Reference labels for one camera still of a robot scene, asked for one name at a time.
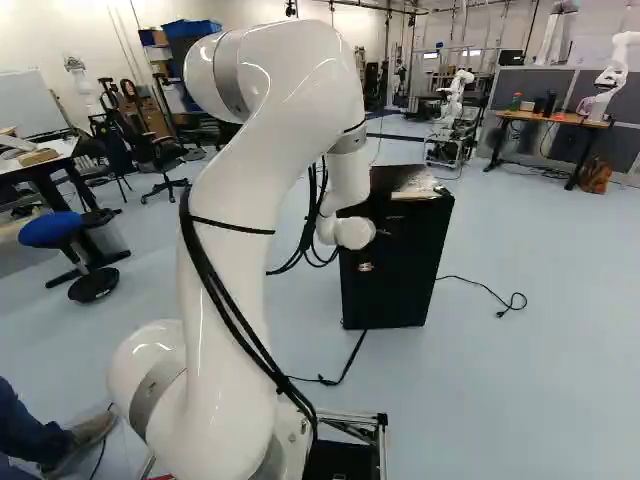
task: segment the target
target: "gray partition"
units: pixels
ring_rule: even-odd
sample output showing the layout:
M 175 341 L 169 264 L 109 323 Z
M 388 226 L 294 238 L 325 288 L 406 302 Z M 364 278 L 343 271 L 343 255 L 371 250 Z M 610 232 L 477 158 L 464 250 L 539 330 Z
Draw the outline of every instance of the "gray partition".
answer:
M 515 92 L 522 92 L 523 100 L 533 101 L 536 97 L 546 97 L 547 91 L 553 89 L 562 101 L 569 92 L 574 72 L 566 68 L 502 68 L 496 78 L 489 109 L 504 110 Z
M 600 91 L 594 85 L 601 70 L 581 70 L 578 74 L 567 108 L 575 111 L 585 97 L 597 95 Z M 607 113 L 617 122 L 640 124 L 640 73 L 629 72 L 627 84 L 611 99 Z
M 584 151 L 587 140 L 584 128 L 563 125 L 558 128 L 549 156 L 554 160 L 576 163 Z M 626 173 L 640 152 L 640 131 L 635 128 L 613 127 L 599 133 L 591 149 L 592 156 L 599 156 L 615 172 Z

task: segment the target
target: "blue stool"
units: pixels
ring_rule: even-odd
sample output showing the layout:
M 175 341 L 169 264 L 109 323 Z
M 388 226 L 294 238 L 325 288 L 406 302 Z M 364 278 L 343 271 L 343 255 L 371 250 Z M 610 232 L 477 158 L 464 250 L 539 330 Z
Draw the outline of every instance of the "blue stool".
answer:
M 69 287 L 69 299 L 89 303 L 111 293 L 118 284 L 120 272 L 111 267 L 89 271 L 73 248 L 75 235 L 82 227 L 82 215 L 79 213 L 52 212 L 35 218 L 22 227 L 18 241 L 27 247 L 62 250 L 82 274 Z

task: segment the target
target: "person's leg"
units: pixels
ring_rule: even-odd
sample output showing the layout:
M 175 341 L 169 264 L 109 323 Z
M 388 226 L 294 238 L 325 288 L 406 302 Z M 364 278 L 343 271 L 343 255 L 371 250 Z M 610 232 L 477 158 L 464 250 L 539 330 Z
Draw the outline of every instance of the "person's leg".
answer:
M 71 449 L 73 434 L 55 422 L 41 424 L 0 377 L 0 451 L 10 457 L 52 465 Z
M 116 416 L 107 410 L 69 430 L 55 422 L 43 425 L 27 411 L 9 382 L 0 377 L 0 452 L 40 464 L 45 478 L 62 476 L 115 424 Z

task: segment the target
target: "whiteboard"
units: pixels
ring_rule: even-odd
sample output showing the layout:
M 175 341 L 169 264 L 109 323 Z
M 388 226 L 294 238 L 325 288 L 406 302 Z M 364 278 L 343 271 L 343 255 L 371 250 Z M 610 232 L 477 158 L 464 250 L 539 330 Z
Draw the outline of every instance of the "whiteboard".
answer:
M 19 137 L 69 128 L 40 70 L 0 73 L 0 128 Z

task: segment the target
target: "blue box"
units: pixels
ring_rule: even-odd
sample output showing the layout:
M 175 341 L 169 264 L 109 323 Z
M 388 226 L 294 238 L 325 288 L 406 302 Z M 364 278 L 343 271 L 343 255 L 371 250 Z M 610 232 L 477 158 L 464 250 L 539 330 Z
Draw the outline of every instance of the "blue box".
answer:
M 204 37 L 222 30 L 222 25 L 211 20 L 177 20 L 162 25 L 167 38 Z

